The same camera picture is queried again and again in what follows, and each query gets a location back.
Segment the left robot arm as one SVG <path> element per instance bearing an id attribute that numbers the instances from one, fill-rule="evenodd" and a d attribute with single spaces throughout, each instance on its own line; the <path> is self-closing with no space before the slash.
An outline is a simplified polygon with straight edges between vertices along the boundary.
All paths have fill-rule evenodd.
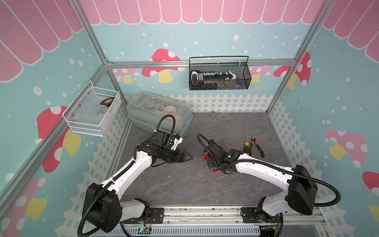
<path id="1" fill-rule="evenodd" d="M 150 204 L 140 198 L 131 201 L 121 201 L 121 198 L 136 178 L 158 159 L 172 164 L 188 162 L 193 157 L 177 145 L 137 146 L 133 158 L 119 171 L 101 184 L 92 183 L 87 188 L 78 236 L 88 237 L 99 230 L 108 233 L 119 223 L 130 219 L 146 223 L 151 216 Z"/>

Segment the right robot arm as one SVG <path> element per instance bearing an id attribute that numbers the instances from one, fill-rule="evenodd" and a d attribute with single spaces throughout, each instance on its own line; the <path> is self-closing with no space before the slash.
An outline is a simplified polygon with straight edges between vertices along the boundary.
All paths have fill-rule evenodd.
<path id="1" fill-rule="evenodd" d="M 303 215 L 312 215 L 315 197 L 318 190 L 316 183 L 310 180 L 308 170 L 297 165 L 290 167 L 277 166 L 253 158 L 236 149 L 226 152 L 214 140 L 204 146 L 204 158 L 211 171 L 225 174 L 233 172 L 248 174 L 282 189 L 282 192 L 262 197 L 254 210 L 254 218 L 267 223 L 280 213 L 295 211 Z"/>

